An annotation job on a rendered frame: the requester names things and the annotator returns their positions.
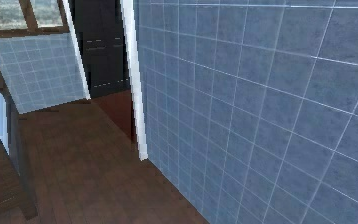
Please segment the brown framed window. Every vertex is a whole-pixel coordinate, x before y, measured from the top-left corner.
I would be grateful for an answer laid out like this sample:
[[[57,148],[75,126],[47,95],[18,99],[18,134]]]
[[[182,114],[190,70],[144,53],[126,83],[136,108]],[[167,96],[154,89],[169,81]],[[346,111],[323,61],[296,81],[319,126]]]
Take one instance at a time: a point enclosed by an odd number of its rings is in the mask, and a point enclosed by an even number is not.
[[[64,0],[0,0],[0,38],[69,31]]]

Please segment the dark brown vanity cabinet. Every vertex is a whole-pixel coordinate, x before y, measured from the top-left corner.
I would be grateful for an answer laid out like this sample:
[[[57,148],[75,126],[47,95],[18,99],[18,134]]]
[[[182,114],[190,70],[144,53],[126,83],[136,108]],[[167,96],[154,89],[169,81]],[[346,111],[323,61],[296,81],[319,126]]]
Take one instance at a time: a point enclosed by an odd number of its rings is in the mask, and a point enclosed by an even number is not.
[[[19,208],[26,220],[38,215],[29,189],[29,171],[22,147],[19,113],[0,71],[2,134],[0,135],[0,215]]]

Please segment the black cupboard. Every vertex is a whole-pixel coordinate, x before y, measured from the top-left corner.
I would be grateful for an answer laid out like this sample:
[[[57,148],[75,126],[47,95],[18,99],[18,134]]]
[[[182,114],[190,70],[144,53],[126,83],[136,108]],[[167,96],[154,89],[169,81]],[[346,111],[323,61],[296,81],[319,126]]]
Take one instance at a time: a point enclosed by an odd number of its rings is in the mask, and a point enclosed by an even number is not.
[[[92,98],[130,88],[120,0],[68,0]]]

